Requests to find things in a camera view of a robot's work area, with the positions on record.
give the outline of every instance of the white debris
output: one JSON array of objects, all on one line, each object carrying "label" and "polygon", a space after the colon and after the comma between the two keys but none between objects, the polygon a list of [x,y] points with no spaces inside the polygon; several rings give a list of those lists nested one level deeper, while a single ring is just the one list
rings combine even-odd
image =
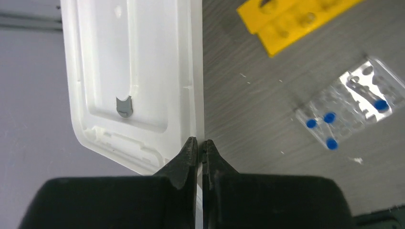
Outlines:
[{"label": "white debris", "polygon": [[349,160],[352,160],[352,161],[354,161],[354,162],[357,162],[357,163],[359,163],[360,165],[363,164],[363,159],[362,159],[361,157],[356,157],[356,158],[351,158],[351,157],[349,157]]}]

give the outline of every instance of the blue dot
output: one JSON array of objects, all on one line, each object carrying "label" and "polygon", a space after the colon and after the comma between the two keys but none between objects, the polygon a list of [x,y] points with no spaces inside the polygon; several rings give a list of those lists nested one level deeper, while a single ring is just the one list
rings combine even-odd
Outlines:
[{"label": "blue dot", "polygon": [[388,103],[385,100],[379,99],[375,101],[374,107],[379,111],[384,111],[389,108]]},{"label": "blue dot", "polygon": [[312,129],[312,128],[314,128],[314,127],[316,127],[316,120],[315,119],[309,119],[308,121],[307,121],[307,127],[309,128],[309,129]]},{"label": "blue dot", "polygon": [[323,117],[323,120],[326,123],[333,123],[333,121],[335,121],[336,118],[336,114],[334,112],[328,112],[325,114],[325,116]]},{"label": "blue dot", "polygon": [[330,150],[335,150],[338,148],[338,143],[336,142],[335,139],[330,137],[330,138],[326,139],[326,146]]}]

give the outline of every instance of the yellow plastic block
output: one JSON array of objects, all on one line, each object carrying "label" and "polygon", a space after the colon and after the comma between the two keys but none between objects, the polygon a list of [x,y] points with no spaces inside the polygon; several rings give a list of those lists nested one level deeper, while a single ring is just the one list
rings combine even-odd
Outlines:
[{"label": "yellow plastic block", "polygon": [[270,57],[362,0],[248,0],[237,12]]}]

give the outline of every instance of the gray wood grain surface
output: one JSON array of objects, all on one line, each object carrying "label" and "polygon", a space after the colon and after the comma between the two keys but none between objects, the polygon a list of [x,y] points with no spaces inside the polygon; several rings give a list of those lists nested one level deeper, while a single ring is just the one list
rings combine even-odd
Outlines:
[{"label": "gray wood grain surface", "polygon": [[354,215],[404,204],[405,109],[338,151],[326,150],[294,110],[366,55],[405,80],[405,1],[365,0],[273,59],[237,15],[243,2],[203,0],[206,138],[240,172],[334,179]]}]

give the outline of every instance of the plastic tray lid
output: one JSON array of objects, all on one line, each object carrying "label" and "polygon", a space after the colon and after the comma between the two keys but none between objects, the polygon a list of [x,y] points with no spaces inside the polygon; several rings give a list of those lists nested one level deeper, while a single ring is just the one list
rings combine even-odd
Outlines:
[{"label": "plastic tray lid", "polygon": [[201,0],[62,0],[79,142],[143,175],[204,140]]}]

